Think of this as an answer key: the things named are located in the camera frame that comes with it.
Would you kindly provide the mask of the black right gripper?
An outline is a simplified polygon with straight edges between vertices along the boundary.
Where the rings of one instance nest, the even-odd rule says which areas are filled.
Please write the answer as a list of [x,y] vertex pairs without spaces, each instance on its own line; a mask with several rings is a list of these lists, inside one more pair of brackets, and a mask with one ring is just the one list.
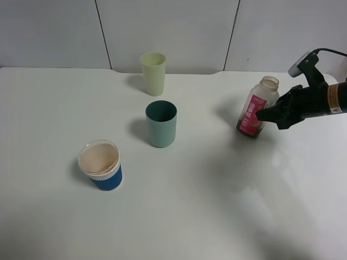
[[318,88],[292,87],[279,97],[276,106],[257,111],[256,117],[259,121],[275,123],[279,130],[283,130],[307,118],[330,115],[327,87],[327,83]]

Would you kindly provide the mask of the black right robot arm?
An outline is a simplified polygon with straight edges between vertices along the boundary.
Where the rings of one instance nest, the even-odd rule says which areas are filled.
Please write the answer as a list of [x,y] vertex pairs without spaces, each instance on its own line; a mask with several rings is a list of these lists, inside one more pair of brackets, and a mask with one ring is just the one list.
[[260,121],[275,123],[279,130],[288,129],[307,118],[346,113],[346,82],[318,87],[297,85],[277,103],[256,112]]

